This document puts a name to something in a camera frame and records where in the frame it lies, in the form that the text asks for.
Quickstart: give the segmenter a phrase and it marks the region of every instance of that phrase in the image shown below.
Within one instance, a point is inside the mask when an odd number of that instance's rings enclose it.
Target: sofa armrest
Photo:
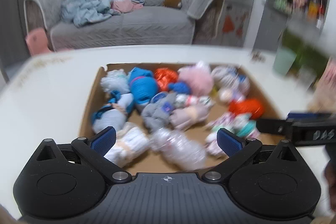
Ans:
[[[47,32],[60,21],[64,0],[24,0],[27,33],[42,27]]]
[[[225,0],[182,0],[182,10],[196,20],[195,38],[217,36],[224,3]]]

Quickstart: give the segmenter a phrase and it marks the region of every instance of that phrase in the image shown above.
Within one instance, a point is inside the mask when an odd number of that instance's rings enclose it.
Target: brown cardboard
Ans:
[[[115,69],[124,69],[126,73],[131,71],[134,67],[140,67],[143,69],[148,69],[151,71],[155,71],[157,68],[170,68],[173,70],[178,70],[181,67],[184,67],[190,64],[154,64],[154,63],[141,63],[141,64],[108,64],[107,71],[115,70]],[[215,68],[220,64],[212,64],[211,69]],[[243,68],[238,68],[239,73],[246,75],[249,77],[251,82],[251,89],[248,95],[248,98],[257,98],[259,99],[265,106],[265,114],[263,117],[265,118],[279,118],[274,107],[271,105],[269,100],[265,97],[262,93],[256,82],[253,78],[246,74]],[[82,125],[79,132],[79,137],[87,137],[91,138],[94,133],[91,128],[91,116],[94,112],[102,107],[104,103],[106,103],[105,93],[103,92],[102,88],[100,87],[100,80],[101,78],[106,76],[107,71],[103,67],[98,70],[97,77],[93,83],[91,93],[88,98],[88,102],[86,105],[86,109],[83,115]],[[216,120],[219,118],[225,111],[227,110],[227,106],[221,105],[216,102],[216,105],[211,109],[209,118],[207,122]],[[142,119],[136,111],[133,111],[131,114],[129,122],[134,122],[138,126],[140,126],[144,132],[148,132],[145,127],[143,126]],[[198,124],[187,130],[185,134],[190,140],[196,140],[201,144],[205,144],[205,138],[209,135],[210,131],[204,128],[204,124]],[[277,144],[283,137],[269,135],[269,134],[262,134],[261,141],[263,144]],[[218,165],[221,163],[223,159],[216,160],[211,156],[208,156],[206,161],[207,168]],[[167,161],[162,158],[160,154],[156,154],[152,151],[148,151],[147,153],[143,154],[139,158],[137,158],[133,163],[126,167],[127,171],[130,172],[132,175],[135,175],[138,172],[145,172],[145,173],[172,173],[180,171],[177,166],[169,164]]]

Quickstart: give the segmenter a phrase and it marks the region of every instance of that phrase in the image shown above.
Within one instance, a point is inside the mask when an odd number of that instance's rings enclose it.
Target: silver bolt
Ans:
[[[208,180],[219,180],[222,177],[222,175],[218,172],[208,172],[205,174],[205,177]]]
[[[115,172],[112,175],[112,178],[114,178],[115,180],[125,180],[126,178],[128,178],[128,174],[126,172]]]

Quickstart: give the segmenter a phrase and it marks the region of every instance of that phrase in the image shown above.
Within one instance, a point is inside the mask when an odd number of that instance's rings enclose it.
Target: brown plush toy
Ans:
[[[164,7],[170,7],[175,9],[182,8],[182,1],[181,0],[165,0],[163,3]]]

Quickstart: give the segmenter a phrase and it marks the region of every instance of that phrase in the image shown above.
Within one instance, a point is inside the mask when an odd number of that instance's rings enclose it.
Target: table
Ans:
[[[243,65],[285,118],[291,110],[305,111],[312,98],[292,78],[272,71],[274,54],[263,52],[264,63],[252,63],[250,51],[209,46],[123,46],[58,52],[30,58],[0,95],[0,203],[16,218],[20,212],[13,184],[45,138],[70,143],[78,137],[83,111],[100,66],[109,63],[231,63]],[[322,186],[316,215],[329,214],[322,171],[328,161],[323,147],[300,148]]]

